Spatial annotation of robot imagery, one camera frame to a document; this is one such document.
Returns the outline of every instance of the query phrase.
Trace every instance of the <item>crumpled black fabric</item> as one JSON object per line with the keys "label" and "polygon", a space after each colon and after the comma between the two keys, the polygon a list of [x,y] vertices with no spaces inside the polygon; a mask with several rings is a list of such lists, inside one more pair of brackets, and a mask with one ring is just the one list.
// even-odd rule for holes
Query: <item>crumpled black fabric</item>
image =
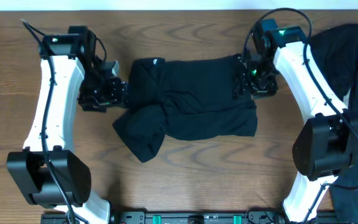
{"label": "crumpled black fabric", "polygon": [[249,91],[232,99],[233,77],[245,73],[238,55],[214,60],[134,61],[128,110],[113,127],[141,162],[154,158],[165,134],[181,140],[255,136],[256,105]]}
{"label": "crumpled black fabric", "polygon": [[[346,24],[326,30],[311,38],[311,52],[321,73],[339,99],[358,95],[358,24]],[[349,102],[350,110],[358,110],[358,97]],[[357,165],[338,177],[336,184],[358,184]],[[336,215],[341,222],[358,223],[358,191],[329,188]]]}

